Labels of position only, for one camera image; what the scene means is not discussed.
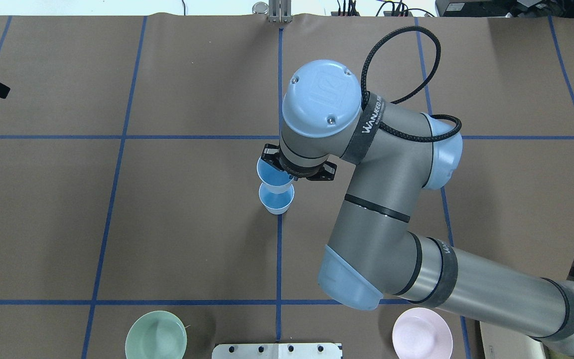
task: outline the plastic cup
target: plastic cup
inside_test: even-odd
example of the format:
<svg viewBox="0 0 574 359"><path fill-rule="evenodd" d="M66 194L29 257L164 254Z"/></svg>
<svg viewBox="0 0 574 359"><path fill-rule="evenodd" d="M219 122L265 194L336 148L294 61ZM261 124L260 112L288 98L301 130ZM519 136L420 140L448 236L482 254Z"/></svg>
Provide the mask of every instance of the plastic cup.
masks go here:
<svg viewBox="0 0 574 359"><path fill-rule="evenodd" d="M394 324L392 340L400 359L449 359L453 336L442 317L431 309L413 308Z"/></svg>
<svg viewBox="0 0 574 359"><path fill-rule="evenodd" d="M147 313L130 328L126 338L127 359L181 359L187 347L185 326L166 311Z"/></svg>
<svg viewBox="0 0 574 359"><path fill-rule="evenodd" d="M256 163L256 171L260 180L267 186L267 190L271 193L283 193L289 190L293 176L285 171L278 171L270 164L258 159Z"/></svg>
<svg viewBox="0 0 574 359"><path fill-rule="evenodd" d="M269 186L264 183L260 184L260 188L258 189L260 201L271 214L283 214L287 212L293 200L293 196L293 184L290 184L287 191L283 193L271 192Z"/></svg>

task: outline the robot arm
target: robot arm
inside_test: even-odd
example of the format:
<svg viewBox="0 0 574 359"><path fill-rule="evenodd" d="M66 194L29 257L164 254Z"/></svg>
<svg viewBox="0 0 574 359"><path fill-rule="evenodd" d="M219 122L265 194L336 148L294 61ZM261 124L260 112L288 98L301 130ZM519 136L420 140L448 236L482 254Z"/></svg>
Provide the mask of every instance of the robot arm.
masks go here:
<svg viewBox="0 0 574 359"><path fill-rule="evenodd" d="M460 161L460 134L409 141L378 130L428 138L453 129L428 114L370 94L364 109L358 80L330 60L306 64L283 100L280 145L263 159L299 178L332 180L329 155L356 165L318 276L333 299L375 309L384 293L517 330L574 356L574 278L531 277L408 232L422 188L438 189Z"/></svg>

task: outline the label sticker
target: label sticker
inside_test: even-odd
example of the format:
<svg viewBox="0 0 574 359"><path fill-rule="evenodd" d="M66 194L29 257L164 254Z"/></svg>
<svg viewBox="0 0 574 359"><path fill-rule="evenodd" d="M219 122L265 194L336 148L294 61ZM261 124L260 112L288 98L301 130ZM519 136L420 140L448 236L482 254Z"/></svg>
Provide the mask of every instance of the label sticker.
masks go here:
<svg viewBox="0 0 574 359"><path fill-rule="evenodd" d="M464 7L463 2L454 2L453 4L449 4L446 8L446 11L460 11Z"/></svg>

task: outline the white bracket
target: white bracket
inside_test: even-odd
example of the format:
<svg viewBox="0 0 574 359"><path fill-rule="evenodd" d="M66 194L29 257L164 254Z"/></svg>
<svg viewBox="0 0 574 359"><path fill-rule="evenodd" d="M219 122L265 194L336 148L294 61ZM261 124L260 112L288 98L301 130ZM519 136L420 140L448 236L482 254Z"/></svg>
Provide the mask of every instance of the white bracket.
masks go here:
<svg viewBox="0 0 574 359"><path fill-rule="evenodd" d="M342 359L342 344L218 345L212 359Z"/></svg>
<svg viewBox="0 0 574 359"><path fill-rule="evenodd" d="M291 0L269 0L269 22L291 22Z"/></svg>

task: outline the mint green bowl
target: mint green bowl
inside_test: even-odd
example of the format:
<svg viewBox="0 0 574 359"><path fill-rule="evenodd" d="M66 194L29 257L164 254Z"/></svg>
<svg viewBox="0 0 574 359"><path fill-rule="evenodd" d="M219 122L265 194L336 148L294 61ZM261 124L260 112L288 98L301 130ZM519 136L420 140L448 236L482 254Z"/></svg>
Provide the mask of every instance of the mint green bowl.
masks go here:
<svg viewBox="0 0 574 359"><path fill-rule="evenodd" d="M127 359L181 359L187 347L185 326L166 311L147 313L130 328L126 338Z"/></svg>

